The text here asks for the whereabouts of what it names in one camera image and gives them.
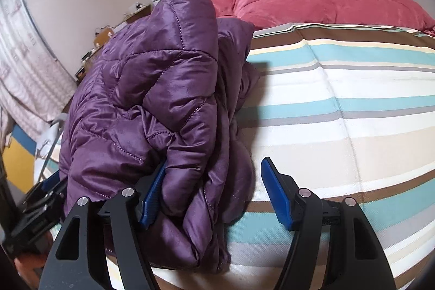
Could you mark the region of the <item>person left hand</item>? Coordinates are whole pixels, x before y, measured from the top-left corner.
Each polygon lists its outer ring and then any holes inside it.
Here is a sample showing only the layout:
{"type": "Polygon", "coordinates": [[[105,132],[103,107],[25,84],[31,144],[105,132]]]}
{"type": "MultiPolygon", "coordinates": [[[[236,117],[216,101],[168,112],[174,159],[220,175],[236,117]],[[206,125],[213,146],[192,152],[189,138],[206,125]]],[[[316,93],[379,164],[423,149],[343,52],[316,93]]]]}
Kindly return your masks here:
{"type": "Polygon", "coordinates": [[[46,255],[36,255],[32,253],[21,254],[14,259],[15,267],[20,276],[26,281],[29,286],[37,288],[40,278],[35,270],[42,268],[46,263],[46,255]]]}

